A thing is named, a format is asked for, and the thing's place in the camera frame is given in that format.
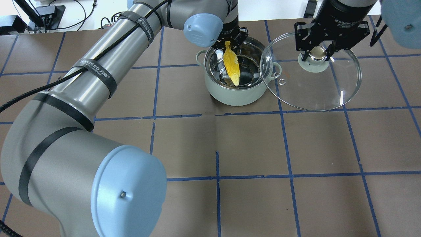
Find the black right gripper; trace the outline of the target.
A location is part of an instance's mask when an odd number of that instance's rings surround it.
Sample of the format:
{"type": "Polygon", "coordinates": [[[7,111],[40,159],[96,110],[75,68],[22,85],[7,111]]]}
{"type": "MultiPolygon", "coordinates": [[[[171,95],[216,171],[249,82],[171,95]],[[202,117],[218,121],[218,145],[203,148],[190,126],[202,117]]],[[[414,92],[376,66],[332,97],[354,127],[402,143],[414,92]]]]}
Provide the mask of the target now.
{"type": "Polygon", "coordinates": [[[323,42],[330,42],[326,48],[326,61],[335,52],[349,50],[370,34],[364,17],[347,13],[320,13],[311,23],[294,24],[296,50],[301,53],[301,61],[312,60],[311,50],[323,42]]]}

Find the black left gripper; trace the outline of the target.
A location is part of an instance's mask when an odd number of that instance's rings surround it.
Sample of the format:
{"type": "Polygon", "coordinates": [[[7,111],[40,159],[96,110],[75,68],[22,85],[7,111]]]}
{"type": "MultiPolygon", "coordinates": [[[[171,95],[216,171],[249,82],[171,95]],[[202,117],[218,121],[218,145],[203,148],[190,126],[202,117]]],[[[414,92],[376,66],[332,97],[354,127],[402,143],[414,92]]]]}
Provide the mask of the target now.
{"type": "Polygon", "coordinates": [[[230,42],[230,49],[236,50],[248,36],[249,32],[246,27],[234,26],[231,30],[221,31],[214,43],[214,48],[215,50],[226,50],[226,42],[230,42]]]}

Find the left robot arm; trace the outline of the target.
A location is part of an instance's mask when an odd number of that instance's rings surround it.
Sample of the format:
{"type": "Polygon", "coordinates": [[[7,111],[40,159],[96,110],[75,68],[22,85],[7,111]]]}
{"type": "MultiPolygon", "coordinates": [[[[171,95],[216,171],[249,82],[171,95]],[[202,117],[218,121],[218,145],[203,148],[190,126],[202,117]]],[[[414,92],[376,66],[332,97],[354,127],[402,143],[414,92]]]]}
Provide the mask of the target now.
{"type": "Polygon", "coordinates": [[[95,120],[163,28],[207,48],[238,15],[237,0],[133,0],[63,78],[1,106],[32,96],[1,150],[9,192],[53,217],[61,237],[149,237],[166,196],[164,165],[96,134],[95,120]]]}

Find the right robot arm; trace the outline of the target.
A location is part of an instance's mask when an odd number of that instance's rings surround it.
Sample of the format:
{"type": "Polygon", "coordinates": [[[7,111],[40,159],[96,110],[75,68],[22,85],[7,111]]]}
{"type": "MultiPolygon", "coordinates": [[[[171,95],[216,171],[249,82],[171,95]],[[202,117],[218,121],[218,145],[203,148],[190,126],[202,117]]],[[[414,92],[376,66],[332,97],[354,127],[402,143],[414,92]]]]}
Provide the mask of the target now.
{"type": "MultiPolygon", "coordinates": [[[[294,25],[296,50],[301,52],[299,61],[310,56],[311,50],[324,41],[331,42],[326,49],[327,60],[337,51],[350,50],[369,34],[364,18],[375,5],[374,0],[325,0],[311,23],[294,25]]],[[[381,0],[384,26],[373,32],[370,45],[374,45],[386,29],[394,40],[405,48],[420,48],[421,2],[419,0],[381,0]]]]}

